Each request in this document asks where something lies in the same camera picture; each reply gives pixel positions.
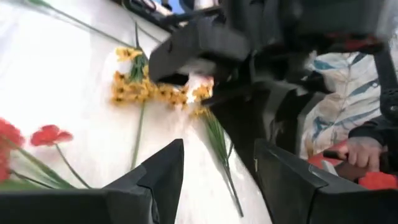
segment flower stem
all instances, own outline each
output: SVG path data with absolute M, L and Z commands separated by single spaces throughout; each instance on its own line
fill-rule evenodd
M 14 174 L 16 177 L 20 178 L 20 179 L 23 180 L 23 181 L 32 182 L 32 183 L 35 183 L 35 184 L 40 185 L 40 186 L 42 186 L 42 187 L 46 187 L 46 188 L 48 188 L 48 189 L 54 189 L 53 187 L 51 187 L 51 186 L 49 186 L 49 185 L 47 185 L 47 184 L 45 184 L 45 183 L 43 183 L 43 182 L 40 182 L 40 181 L 35 180 L 35 179 L 32 179 L 32 178 L 27 177 L 27 176 L 25 176 L 25 175 L 22 175 L 22 174 L 20 174 L 20 173 L 14 171 L 14 170 L 12 170 L 12 169 L 10 170 L 10 173 L 11 173 L 11 174 Z
M 117 43 L 119 43 L 119 44 L 121 44 L 121 45 L 124 45 L 124 46 L 126 46 L 126 47 L 132 47 L 132 45 L 127 44 L 127 43 L 125 43 L 125 42 L 123 42 L 123 41 L 121 41 L 121 40 L 119 40 L 119 39 L 117 39 L 117 38 L 115 38 L 115 37 L 113 37 L 113 36 L 111 36 L 111 35 L 109 35 L 109 34 L 103 32 L 103 31 L 101 31 L 101 30 L 99 30 L 99 29 L 96 29 L 96 28 L 94 28 L 94 27 L 88 25 L 87 23 L 84 23 L 83 21 L 80 21 L 80 20 L 78 20 L 78 19 L 76 19 L 76 18 L 74 18 L 74 17 L 68 15 L 67 13 L 65 13 L 65 12 L 63 12 L 63 11 L 61 11 L 61 10 L 59 10 L 59 9 L 54 8 L 54 7 L 51 6 L 49 3 L 47 3 L 47 2 L 45 2 L 45 1 L 43 1 L 43 0 L 29 0 L 29 1 L 30 1 L 31 3 L 33 3 L 33 4 L 38 5 L 38 6 L 43 6 L 43 7 L 46 7 L 47 9 L 51 9 L 51 10 L 55 11 L 56 13 L 59 13 L 59 14 L 65 16 L 66 18 L 68 18 L 68 19 L 70 19 L 70 20 L 72 20 L 72 21 L 74 21 L 74 22 L 79 23 L 79 24 L 82 25 L 83 27 L 86 27 L 87 29 L 92 30 L 92 31 L 96 32 L 97 34 L 100 34 L 100 35 L 102 35 L 102 36 L 104 36 L 104 37 L 106 37 L 106 38 L 108 38 L 108 39 L 110 39 L 110 40 L 113 40 L 113 41 L 115 41 L 115 42 L 117 42 Z
M 228 178 L 229 184 L 231 185 L 232 192 L 233 192 L 234 197 L 235 197 L 236 205 L 238 206 L 239 215 L 240 215 L 241 217 L 243 217 L 244 215 L 243 215 L 243 210 L 242 210 L 241 202 L 239 201 L 239 197 L 238 197 L 238 194 L 236 193 L 236 189 L 235 189 L 235 186 L 234 186 L 234 182 L 232 181 L 231 171 L 229 170 L 229 167 L 228 167 L 228 166 L 224 166 L 224 169 L 225 169 L 226 176 L 227 176 L 227 178 Z
M 136 143 L 134 144 L 134 149 L 133 149 L 133 155 L 132 155 L 132 161 L 131 161 L 131 167 L 130 169 L 133 170 L 136 168 L 137 164 L 137 156 L 138 156 L 138 150 L 139 150 L 139 143 L 141 140 L 141 132 L 142 132 L 142 123 L 144 121 L 144 112 L 145 112 L 145 106 L 146 104 L 143 103 L 141 106 L 141 113 L 139 115 L 139 123 L 138 123 L 138 130 L 137 130 L 137 136 L 136 136 Z
M 72 174 L 88 189 L 90 189 L 91 187 L 80 177 L 80 175 L 74 170 L 74 168 L 69 164 L 67 158 L 63 155 L 60 147 L 58 146 L 58 144 L 55 144 L 55 147 L 57 148 L 58 153 L 60 154 L 62 160 L 64 161 L 64 163 L 68 166 L 70 172 L 72 172 Z
M 36 159 L 36 157 L 32 156 L 28 151 L 25 151 L 25 149 L 21 148 L 20 146 L 18 146 L 15 143 L 13 143 L 10 139 L 8 139 L 7 137 L 5 137 L 3 135 L 0 135 L 0 138 L 3 138 L 3 140 L 5 140 L 14 149 L 17 149 L 27 160 L 29 160 L 31 163 L 36 165 L 58 187 L 63 188 L 63 189 L 75 189 L 74 186 L 69 184 L 62 177 L 60 177 L 53 169 L 51 169 L 49 166 L 45 165 L 42 161 Z

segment white fabric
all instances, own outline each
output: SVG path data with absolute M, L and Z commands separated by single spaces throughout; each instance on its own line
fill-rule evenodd
M 109 0 L 47 1 L 134 44 L 132 19 Z M 128 171 L 139 115 L 137 107 L 115 108 L 108 101 L 113 73 L 122 66 L 114 53 L 118 44 L 19 2 L 0 0 L 0 117 L 27 137 L 45 124 L 70 131 L 74 140 L 61 145 L 66 157 L 90 185 L 103 187 Z M 156 39 L 167 38 L 156 26 L 134 19 Z M 143 32 L 139 38 L 147 54 L 159 42 Z M 198 80 L 190 82 L 197 85 Z M 176 223 L 271 223 L 258 187 L 233 152 L 231 172 L 245 214 L 238 217 L 203 129 L 184 112 L 148 105 L 138 162 L 176 138 L 182 138 L 185 145 Z M 29 144 L 25 148 L 79 185 L 54 149 Z M 14 158 L 12 166 L 23 169 L 19 158 Z
M 391 54 L 398 70 L 398 36 L 391 40 Z M 354 127 L 380 115 L 380 87 L 373 56 L 326 54 L 310 66 L 333 80 L 336 91 L 308 114 L 300 157 L 322 152 L 346 139 Z

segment red flower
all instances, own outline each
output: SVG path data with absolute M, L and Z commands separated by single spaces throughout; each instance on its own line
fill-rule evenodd
M 0 150 L 0 183 L 10 177 L 9 154 L 10 150 Z
M 9 151 L 21 147 L 25 139 L 21 132 L 5 119 L 0 118 L 0 151 Z
M 71 141 L 73 136 L 67 131 L 61 131 L 56 125 L 46 125 L 36 131 L 30 143 L 34 146 L 53 146 L 56 143 Z

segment white surface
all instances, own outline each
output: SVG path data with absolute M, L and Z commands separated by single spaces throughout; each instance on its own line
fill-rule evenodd
M 45 124 L 70 131 L 75 139 L 61 145 L 66 157 L 90 185 L 103 187 L 128 171 L 138 123 L 138 108 L 119 109 L 108 102 L 109 85 L 120 66 L 114 54 L 118 45 L 16 2 L 0 0 L 0 117 L 26 136 Z M 48 2 L 134 43 L 131 18 L 109 1 Z M 136 19 L 159 40 L 167 38 L 167 33 Z M 139 37 L 147 53 L 157 45 L 141 32 Z M 176 138 L 183 138 L 185 145 L 176 223 L 271 223 L 258 187 L 233 152 L 231 172 L 245 214 L 238 217 L 203 129 L 183 112 L 170 112 L 159 104 L 147 107 L 138 162 Z M 54 150 L 28 144 L 25 148 L 79 185 Z

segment red object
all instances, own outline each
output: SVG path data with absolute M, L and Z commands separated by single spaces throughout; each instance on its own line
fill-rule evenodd
M 24 142 L 25 139 L 21 136 L 21 132 L 8 121 L 0 118 L 0 183 L 10 176 L 10 151 L 22 147 Z
M 21 136 L 21 132 L 8 121 L 0 118 L 0 150 L 16 149 L 21 147 L 24 142 L 25 139 Z
M 340 142 L 338 144 L 335 144 L 334 146 L 330 147 L 328 150 L 336 150 L 337 151 L 341 147 L 346 146 L 346 143 L 347 143 L 347 140 L 344 140 L 344 141 L 342 141 L 342 142 Z M 317 166 L 318 168 L 323 169 L 323 166 L 322 166 L 322 163 L 321 163 L 322 160 L 328 161 L 328 162 L 332 163 L 334 166 L 336 166 L 340 162 L 342 162 L 342 160 L 339 160 L 339 159 L 325 158 L 325 157 L 323 157 L 323 153 L 322 152 L 318 153 L 318 154 L 315 154 L 314 156 L 310 157 L 307 160 L 307 162 L 312 164 L 312 165 L 314 165 L 314 166 Z
M 398 189 L 397 177 L 383 172 L 367 172 L 358 184 L 369 190 Z
M 10 150 L 0 151 L 0 183 L 7 180 L 10 177 L 9 154 Z
M 30 143 L 34 146 L 53 146 L 54 144 L 71 141 L 73 139 L 72 134 L 67 131 L 62 131 L 56 125 L 46 125 L 40 130 L 36 131 L 31 139 Z

